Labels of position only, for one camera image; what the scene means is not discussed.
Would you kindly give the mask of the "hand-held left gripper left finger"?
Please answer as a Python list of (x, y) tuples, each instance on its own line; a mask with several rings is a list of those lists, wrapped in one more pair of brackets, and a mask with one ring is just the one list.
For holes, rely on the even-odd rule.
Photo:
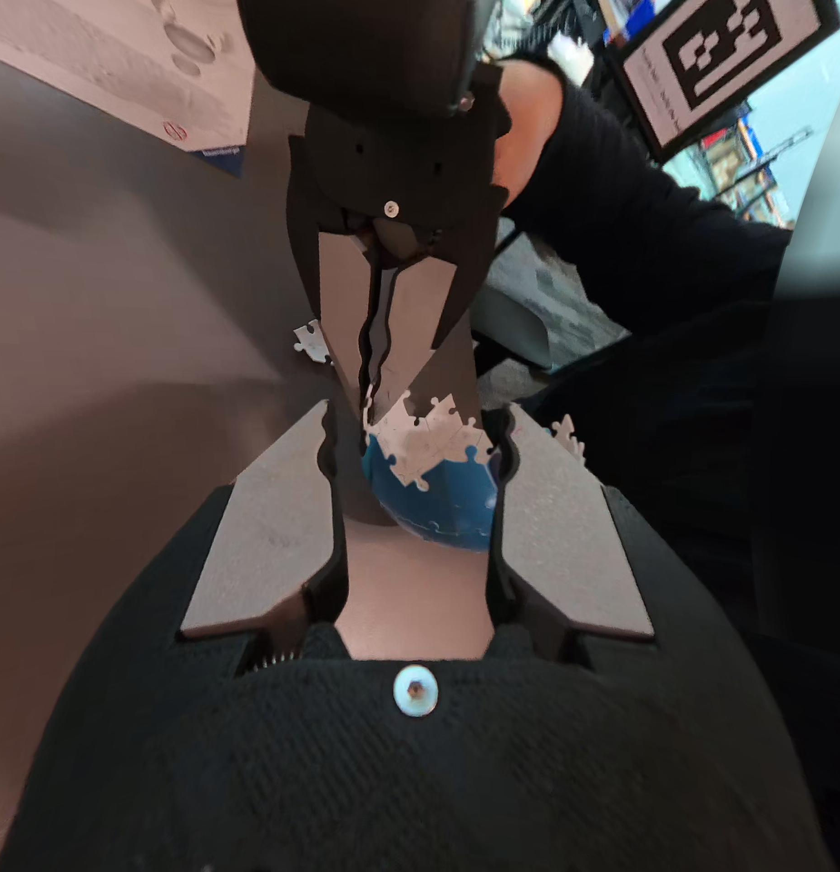
[(312, 406), (236, 479), (181, 625), (186, 638), (244, 631), (302, 644), (349, 593), (336, 491), (336, 413)]

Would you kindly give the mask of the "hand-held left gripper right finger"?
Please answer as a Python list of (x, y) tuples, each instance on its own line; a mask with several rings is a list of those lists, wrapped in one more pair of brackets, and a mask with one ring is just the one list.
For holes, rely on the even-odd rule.
[(533, 644), (578, 634), (649, 642), (654, 627), (603, 486), (512, 403), (500, 442), (487, 606)]

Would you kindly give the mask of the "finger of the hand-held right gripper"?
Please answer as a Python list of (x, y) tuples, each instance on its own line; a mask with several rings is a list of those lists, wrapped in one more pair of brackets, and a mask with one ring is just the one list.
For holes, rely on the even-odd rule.
[(379, 302), (380, 264), (373, 229), (320, 233), (320, 325), (362, 438), (371, 388), (371, 323)]
[(374, 409), (390, 410), (429, 362), (457, 272), (436, 257), (388, 269), (374, 319)]

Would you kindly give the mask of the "blue and white puzzle ball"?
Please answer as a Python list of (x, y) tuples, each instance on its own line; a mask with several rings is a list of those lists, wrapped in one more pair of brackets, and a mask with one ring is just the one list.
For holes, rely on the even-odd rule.
[(372, 390), (361, 423), (362, 470), (382, 508), (402, 529), (437, 544), (485, 553), (499, 496), (502, 406), (491, 413), (497, 440), (464, 419), (452, 395), (432, 398), (425, 416), (406, 408), (410, 391), (373, 423)]

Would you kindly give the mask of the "person's right forearm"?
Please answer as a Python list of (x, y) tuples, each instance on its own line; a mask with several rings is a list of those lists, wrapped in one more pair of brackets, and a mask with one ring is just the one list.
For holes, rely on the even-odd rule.
[(504, 217), (576, 267), (590, 302), (635, 337), (743, 324), (763, 341), (792, 234), (736, 217), (654, 168), (623, 125), (547, 59), (516, 55), (524, 105), (553, 115)]

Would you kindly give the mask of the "white loose puzzle piece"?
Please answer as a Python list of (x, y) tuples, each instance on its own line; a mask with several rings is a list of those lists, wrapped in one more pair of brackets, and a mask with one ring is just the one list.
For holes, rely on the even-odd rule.
[(319, 365), (333, 365), (322, 327), (317, 319), (313, 319), (294, 330), (294, 350), (308, 357)]

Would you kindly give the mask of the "cartoon puzzle box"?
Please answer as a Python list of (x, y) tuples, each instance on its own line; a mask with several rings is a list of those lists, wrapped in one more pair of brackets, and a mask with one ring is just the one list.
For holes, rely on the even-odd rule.
[(0, 61), (239, 178), (255, 65), (234, 1), (0, 1)]

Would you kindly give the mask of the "person's right hand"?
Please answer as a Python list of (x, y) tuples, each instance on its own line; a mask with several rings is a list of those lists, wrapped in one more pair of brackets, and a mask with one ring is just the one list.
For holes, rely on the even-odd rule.
[(508, 208), (529, 184), (558, 126), (564, 80), (558, 69), (529, 60), (503, 60), (499, 69), (499, 97), (511, 127), (496, 139), (492, 183), (507, 191)]

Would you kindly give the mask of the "office chair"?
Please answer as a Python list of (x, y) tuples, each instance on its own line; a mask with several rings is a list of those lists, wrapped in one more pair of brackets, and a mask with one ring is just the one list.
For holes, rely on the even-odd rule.
[(469, 308), (471, 330), (491, 340), (526, 365), (549, 371), (553, 355), (542, 319), (522, 302), (483, 284)]

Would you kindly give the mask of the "black and white marker board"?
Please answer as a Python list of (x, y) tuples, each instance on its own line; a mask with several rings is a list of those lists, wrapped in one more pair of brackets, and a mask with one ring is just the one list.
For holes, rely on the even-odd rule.
[(650, 157), (703, 129), (840, 30), (833, 1), (681, 1), (605, 51)]

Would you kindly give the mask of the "background storage shelf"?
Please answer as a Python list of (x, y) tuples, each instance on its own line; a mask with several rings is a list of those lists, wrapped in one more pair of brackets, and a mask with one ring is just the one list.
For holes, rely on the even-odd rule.
[(777, 144), (764, 147), (750, 115), (744, 114), (703, 136), (697, 143), (697, 155), (708, 172), (710, 198), (746, 222), (794, 229), (796, 220), (775, 164), (814, 135), (814, 129), (806, 125)]

